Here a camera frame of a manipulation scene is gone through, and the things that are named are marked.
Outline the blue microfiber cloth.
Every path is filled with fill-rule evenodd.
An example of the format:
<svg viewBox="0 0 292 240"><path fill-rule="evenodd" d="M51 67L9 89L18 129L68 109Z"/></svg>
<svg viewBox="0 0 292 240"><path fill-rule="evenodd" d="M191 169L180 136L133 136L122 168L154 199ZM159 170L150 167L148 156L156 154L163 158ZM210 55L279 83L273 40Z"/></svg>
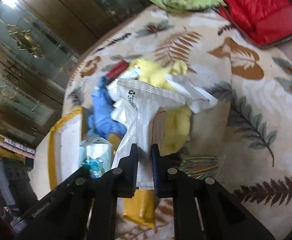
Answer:
<svg viewBox="0 0 292 240"><path fill-rule="evenodd" d="M111 118L111 113L114 110L114 101L110 98L107 91L107 81L108 78L102 76L91 94L93 111L87 117L87 136L96 134L107 139L111 134L114 134L122 138L126 134L127 129L123 124Z"/></svg>

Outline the bag of colourful sticks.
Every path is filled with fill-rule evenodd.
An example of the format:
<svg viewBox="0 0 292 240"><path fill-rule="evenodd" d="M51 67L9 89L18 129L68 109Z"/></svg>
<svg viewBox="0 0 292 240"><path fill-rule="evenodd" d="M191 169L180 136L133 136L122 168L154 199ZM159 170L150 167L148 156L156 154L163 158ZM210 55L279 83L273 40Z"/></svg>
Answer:
<svg viewBox="0 0 292 240"><path fill-rule="evenodd" d="M181 161L179 169L189 177L203 180L215 177L219 169L218 157L188 157Z"/></svg>

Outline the yellow foil sachet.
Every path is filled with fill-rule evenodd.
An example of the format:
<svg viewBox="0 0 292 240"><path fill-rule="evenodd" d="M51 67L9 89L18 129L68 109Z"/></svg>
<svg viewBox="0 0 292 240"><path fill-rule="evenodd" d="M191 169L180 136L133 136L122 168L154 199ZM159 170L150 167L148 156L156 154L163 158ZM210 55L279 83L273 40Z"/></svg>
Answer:
<svg viewBox="0 0 292 240"><path fill-rule="evenodd" d="M124 198L123 219L137 225L155 228L154 190L136 190L132 198Z"/></svg>

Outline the leaf-patterned beige blanket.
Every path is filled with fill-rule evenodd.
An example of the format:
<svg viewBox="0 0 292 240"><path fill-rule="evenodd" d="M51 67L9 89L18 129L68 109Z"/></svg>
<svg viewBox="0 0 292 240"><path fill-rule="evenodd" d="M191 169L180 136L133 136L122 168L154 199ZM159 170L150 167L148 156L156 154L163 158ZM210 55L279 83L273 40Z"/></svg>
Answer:
<svg viewBox="0 0 292 240"><path fill-rule="evenodd" d="M117 62L182 60L192 83L218 104L192 116L185 155L219 158L217 180L276 239L292 232L292 62L249 44L216 12L173 14L150 6L79 61L63 114L90 108L98 79Z"/></svg>

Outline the white foam tray yellow tape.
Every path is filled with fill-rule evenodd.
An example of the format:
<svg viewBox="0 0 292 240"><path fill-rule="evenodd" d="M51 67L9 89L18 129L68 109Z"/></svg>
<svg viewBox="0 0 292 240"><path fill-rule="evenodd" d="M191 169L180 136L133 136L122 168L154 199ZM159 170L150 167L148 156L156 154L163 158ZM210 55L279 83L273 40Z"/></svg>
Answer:
<svg viewBox="0 0 292 240"><path fill-rule="evenodd" d="M63 182L79 168L79 144L85 132L83 107L62 116L36 148L30 180L38 199Z"/></svg>

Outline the dark wooden glass cabinet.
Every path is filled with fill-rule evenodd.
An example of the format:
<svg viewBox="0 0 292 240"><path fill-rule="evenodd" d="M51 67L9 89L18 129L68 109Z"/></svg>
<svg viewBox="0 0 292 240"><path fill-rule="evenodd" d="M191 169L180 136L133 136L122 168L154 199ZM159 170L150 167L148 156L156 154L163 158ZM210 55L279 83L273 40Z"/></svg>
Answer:
<svg viewBox="0 0 292 240"><path fill-rule="evenodd" d="M0 133L36 147L80 57L147 0L0 0Z"/></svg>

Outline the cartoon tissue pack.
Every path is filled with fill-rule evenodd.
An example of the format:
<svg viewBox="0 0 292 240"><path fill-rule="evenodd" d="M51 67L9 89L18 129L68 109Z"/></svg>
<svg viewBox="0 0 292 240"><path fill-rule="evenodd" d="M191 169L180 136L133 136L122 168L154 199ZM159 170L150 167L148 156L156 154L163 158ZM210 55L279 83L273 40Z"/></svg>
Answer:
<svg viewBox="0 0 292 240"><path fill-rule="evenodd" d="M113 145L97 134L91 134L80 143L79 166L93 179L111 170Z"/></svg>

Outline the yellow microfiber cloth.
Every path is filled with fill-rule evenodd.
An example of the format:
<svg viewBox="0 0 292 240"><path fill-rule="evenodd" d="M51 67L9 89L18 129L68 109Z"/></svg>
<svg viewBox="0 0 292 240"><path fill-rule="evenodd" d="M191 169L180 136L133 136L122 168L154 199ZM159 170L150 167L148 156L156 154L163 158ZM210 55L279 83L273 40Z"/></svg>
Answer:
<svg viewBox="0 0 292 240"><path fill-rule="evenodd" d="M162 66L154 61L136 59L129 67L140 69L139 81L158 88L159 96L164 101L160 105L161 118L164 119L163 135L160 139L162 155L170 155L183 148L190 134L192 111L186 104L186 97L177 94L177 90L166 80L166 75L185 77L188 66L182 60Z"/></svg>

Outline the red small packet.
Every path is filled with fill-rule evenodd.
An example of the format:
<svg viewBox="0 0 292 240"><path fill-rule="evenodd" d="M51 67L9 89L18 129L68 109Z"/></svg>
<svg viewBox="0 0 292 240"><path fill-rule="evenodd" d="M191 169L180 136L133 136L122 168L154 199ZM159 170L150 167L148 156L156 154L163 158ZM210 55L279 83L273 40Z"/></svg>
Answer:
<svg viewBox="0 0 292 240"><path fill-rule="evenodd" d="M109 80L113 80L113 79L117 78L119 75L121 75L122 72L124 72L128 68L128 66L129 66L129 64L126 61L124 61L124 60L119 61L113 67L111 67L111 69L107 72L107 74L105 76Z"/></svg>

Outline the white plastic desiccant pouch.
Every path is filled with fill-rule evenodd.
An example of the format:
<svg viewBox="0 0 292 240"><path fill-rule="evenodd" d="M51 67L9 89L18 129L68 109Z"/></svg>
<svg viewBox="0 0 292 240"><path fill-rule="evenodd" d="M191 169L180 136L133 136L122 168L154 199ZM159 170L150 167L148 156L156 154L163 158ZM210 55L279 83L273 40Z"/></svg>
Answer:
<svg viewBox="0 0 292 240"><path fill-rule="evenodd" d="M136 186L143 190L153 190L153 173L151 170L150 146L159 143L163 135L164 121L155 121L164 101L159 96L159 89L138 80L120 79L118 90L123 100L123 106L128 128L117 148L112 168L119 166L119 161L128 156L132 144L138 147L138 169Z"/></svg>

